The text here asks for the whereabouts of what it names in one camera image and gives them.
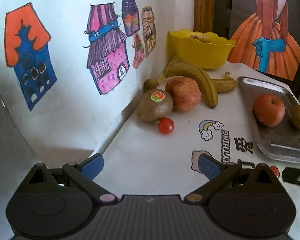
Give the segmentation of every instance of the yellow banana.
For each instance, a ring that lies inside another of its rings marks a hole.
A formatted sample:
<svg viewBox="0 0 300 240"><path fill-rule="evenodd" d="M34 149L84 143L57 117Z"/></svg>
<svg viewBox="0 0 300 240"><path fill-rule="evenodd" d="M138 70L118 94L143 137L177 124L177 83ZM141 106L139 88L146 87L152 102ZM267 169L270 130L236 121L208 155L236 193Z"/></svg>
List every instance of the yellow banana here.
<svg viewBox="0 0 300 240"><path fill-rule="evenodd" d="M237 87L237 82L230 77L229 72L226 72L224 79L212 79L212 82L218 93L230 92Z"/></svg>
<svg viewBox="0 0 300 240"><path fill-rule="evenodd" d="M208 73L196 66L183 62L175 63L167 66L163 71L165 77L184 76L194 79L203 94L203 99L211 108L215 108L218 104L218 94L212 79Z"/></svg>

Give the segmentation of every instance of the blue bow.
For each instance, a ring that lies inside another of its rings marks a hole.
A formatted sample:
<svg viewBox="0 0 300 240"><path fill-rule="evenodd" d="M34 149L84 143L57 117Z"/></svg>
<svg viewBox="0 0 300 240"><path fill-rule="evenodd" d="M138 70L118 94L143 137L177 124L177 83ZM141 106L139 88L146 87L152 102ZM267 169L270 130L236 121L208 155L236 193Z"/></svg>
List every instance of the blue bow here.
<svg viewBox="0 0 300 240"><path fill-rule="evenodd" d="M261 72L267 71L270 52L284 52L286 49L283 39L266 40L265 38L260 38L255 40L252 45L256 47L256 54L258 59L260 59L259 71Z"/></svg>

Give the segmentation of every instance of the chinese character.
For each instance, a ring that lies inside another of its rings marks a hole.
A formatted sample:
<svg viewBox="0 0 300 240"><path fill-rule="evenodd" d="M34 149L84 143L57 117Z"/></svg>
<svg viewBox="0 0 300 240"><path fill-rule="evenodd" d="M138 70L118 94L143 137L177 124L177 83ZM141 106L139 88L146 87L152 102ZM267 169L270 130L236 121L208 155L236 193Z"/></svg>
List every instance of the chinese character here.
<svg viewBox="0 0 300 240"><path fill-rule="evenodd" d="M246 151L253 154L253 142L246 142L244 138L234 138L235 147L237 151L245 153Z"/></svg>

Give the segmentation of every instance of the purple house drawing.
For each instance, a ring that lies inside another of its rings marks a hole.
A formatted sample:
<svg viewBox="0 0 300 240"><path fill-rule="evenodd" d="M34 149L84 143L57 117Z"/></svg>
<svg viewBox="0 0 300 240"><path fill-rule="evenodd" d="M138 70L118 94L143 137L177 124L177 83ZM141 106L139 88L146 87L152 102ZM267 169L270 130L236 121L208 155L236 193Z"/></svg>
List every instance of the purple house drawing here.
<svg viewBox="0 0 300 240"><path fill-rule="evenodd" d="M91 5L86 34L89 35L87 68L100 95L109 93L130 67L127 36L119 29L113 3Z"/></svg>
<svg viewBox="0 0 300 240"><path fill-rule="evenodd" d="M128 37L140 30L139 10L135 0L122 0L122 19Z"/></svg>

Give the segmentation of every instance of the red apple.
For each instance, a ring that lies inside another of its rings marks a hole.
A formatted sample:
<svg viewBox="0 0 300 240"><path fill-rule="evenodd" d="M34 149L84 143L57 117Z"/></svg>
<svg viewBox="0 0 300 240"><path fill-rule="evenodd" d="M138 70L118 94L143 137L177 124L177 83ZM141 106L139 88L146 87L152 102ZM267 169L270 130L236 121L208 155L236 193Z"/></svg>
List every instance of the red apple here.
<svg viewBox="0 0 300 240"><path fill-rule="evenodd" d="M264 94L259 96L254 102L253 113L260 123L267 127L274 127L284 117L284 103L276 95Z"/></svg>

